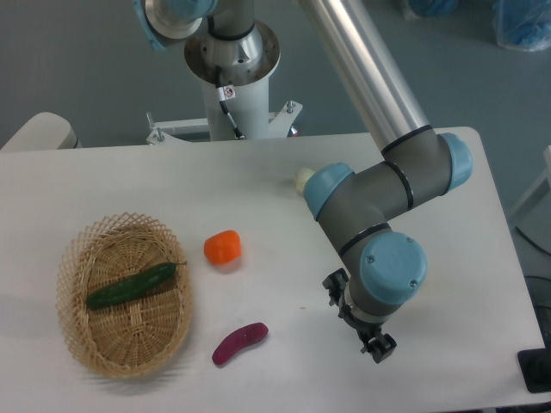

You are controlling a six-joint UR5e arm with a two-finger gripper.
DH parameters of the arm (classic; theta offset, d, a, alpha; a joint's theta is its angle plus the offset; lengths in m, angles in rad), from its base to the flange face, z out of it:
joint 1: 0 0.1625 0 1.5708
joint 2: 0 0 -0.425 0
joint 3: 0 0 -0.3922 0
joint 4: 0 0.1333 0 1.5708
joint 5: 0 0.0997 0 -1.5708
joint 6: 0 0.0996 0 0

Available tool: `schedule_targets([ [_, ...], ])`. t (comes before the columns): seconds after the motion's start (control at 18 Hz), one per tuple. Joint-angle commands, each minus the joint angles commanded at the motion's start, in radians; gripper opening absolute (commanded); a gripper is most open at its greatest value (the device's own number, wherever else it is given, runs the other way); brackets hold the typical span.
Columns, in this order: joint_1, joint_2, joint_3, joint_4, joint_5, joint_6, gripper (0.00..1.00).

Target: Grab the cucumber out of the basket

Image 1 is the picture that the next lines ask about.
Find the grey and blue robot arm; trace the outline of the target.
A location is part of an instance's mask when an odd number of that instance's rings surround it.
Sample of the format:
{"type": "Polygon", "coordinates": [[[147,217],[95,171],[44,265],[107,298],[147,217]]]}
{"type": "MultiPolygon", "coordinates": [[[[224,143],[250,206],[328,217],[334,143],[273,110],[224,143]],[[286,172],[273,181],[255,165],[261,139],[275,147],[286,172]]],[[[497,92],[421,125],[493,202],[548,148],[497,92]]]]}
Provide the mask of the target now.
{"type": "MultiPolygon", "coordinates": [[[[352,101],[383,157],[362,172],[335,163],[303,190],[306,204],[343,267],[324,288],[339,316],[375,361],[395,349],[382,325],[411,299],[427,273],[421,246],[390,221],[468,180],[473,160],[454,134],[436,133],[358,1],[305,1],[352,101]]],[[[286,133],[282,114],[269,116],[268,79],[281,52],[252,1],[136,1],[150,46],[181,42],[201,81],[211,140],[267,139],[286,133]]]]}

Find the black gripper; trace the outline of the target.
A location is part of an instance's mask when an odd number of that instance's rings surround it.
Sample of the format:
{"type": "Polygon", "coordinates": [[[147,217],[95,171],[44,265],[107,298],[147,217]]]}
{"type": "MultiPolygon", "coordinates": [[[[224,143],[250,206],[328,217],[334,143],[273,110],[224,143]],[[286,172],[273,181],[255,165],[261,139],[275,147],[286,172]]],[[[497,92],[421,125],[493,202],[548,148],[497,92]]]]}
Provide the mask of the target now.
{"type": "Polygon", "coordinates": [[[344,268],[329,274],[322,282],[328,292],[329,306],[338,305],[338,316],[352,327],[362,342],[361,352],[370,354],[376,364],[387,359],[397,347],[397,342],[381,330],[386,316],[374,316],[362,310],[352,299],[347,287],[349,276],[344,268]]]}

